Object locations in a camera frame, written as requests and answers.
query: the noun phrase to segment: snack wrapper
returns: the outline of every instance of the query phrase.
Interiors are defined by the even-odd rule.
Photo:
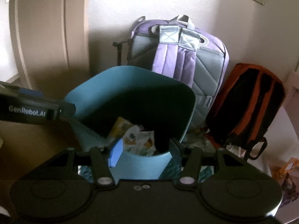
[[[292,169],[297,166],[299,166],[299,159],[292,157],[282,168],[276,168],[272,170],[272,178],[276,180],[284,178],[289,172],[292,171]]]
[[[124,150],[135,155],[152,156],[156,151],[153,131],[134,125],[123,136]]]
[[[109,133],[109,137],[113,140],[116,138],[121,138],[132,126],[134,125],[130,121],[122,117],[118,117]]]
[[[284,207],[299,198],[299,192],[296,191],[296,185],[288,173],[286,174],[281,188],[283,191],[283,199],[279,208]]]

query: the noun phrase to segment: purple backpack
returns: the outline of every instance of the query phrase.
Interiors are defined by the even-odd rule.
[[[190,127],[201,126],[222,84],[229,61],[222,41],[200,31],[188,16],[145,20],[132,31],[128,64],[185,83],[196,95]]]

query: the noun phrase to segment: backpack strap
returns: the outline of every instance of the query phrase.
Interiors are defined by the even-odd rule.
[[[187,29],[174,25],[177,23],[186,24]],[[200,41],[200,33],[194,29],[194,24],[185,15],[170,20],[168,25],[160,25],[152,71],[192,87],[196,50]]]
[[[264,142],[259,153],[255,156],[255,157],[252,157],[250,155],[250,152],[252,151],[252,148],[259,142]],[[257,140],[252,140],[249,142],[249,145],[250,145],[250,148],[248,150],[246,150],[245,152],[245,155],[244,155],[244,158],[243,160],[244,161],[247,161],[248,159],[251,159],[251,160],[256,160],[259,158],[259,156],[263,153],[263,151],[266,149],[267,145],[268,145],[268,142],[267,142],[267,139],[265,137],[262,137],[262,139],[260,141],[257,141]]]
[[[160,25],[159,30],[159,44],[152,71],[173,78],[180,29],[178,25]]]

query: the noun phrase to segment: trash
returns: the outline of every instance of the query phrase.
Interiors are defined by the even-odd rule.
[[[214,153],[215,148],[211,144],[210,140],[205,137],[205,129],[194,129],[186,133],[182,144],[188,148],[199,147],[204,152]]]
[[[283,191],[283,199],[279,208],[299,198],[299,178],[291,175],[297,166],[299,166],[299,159],[291,157],[283,167],[271,167],[272,178],[278,181]]]
[[[145,131],[143,126],[133,125],[130,121],[118,117],[109,133],[111,140],[123,138],[124,151],[135,155],[152,156],[156,152],[153,131]]]
[[[299,159],[291,157],[282,168],[277,168],[272,171],[272,178],[276,180],[284,178],[287,175],[287,173],[291,172],[292,169],[294,169],[297,166],[299,166]]]
[[[121,138],[132,126],[134,125],[130,121],[122,117],[118,117],[109,133],[109,137],[113,140],[116,138]]]
[[[135,155],[152,156],[156,151],[153,131],[141,131],[134,125],[123,136],[124,150]]]

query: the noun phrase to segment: metal screw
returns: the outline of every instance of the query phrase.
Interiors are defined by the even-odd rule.
[[[141,186],[134,186],[134,187],[133,187],[133,189],[135,189],[135,190],[139,191],[139,190],[141,190],[141,189],[142,189],[142,187],[141,187]]]
[[[193,184],[195,182],[195,180],[194,180],[194,178],[187,176],[187,177],[180,178],[180,182],[182,184],[189,185],[189,184]]]
[[[109,177],[101,177],[98,179],[98,184],[100,185],[109,185],[112,183],[112,179]]]
[[[149,188],[150,188],[150,185],[149,185],[149,184],[144,184],[144,185],[142,185],[142,188],[144,188],[144,189],[149,189]]]

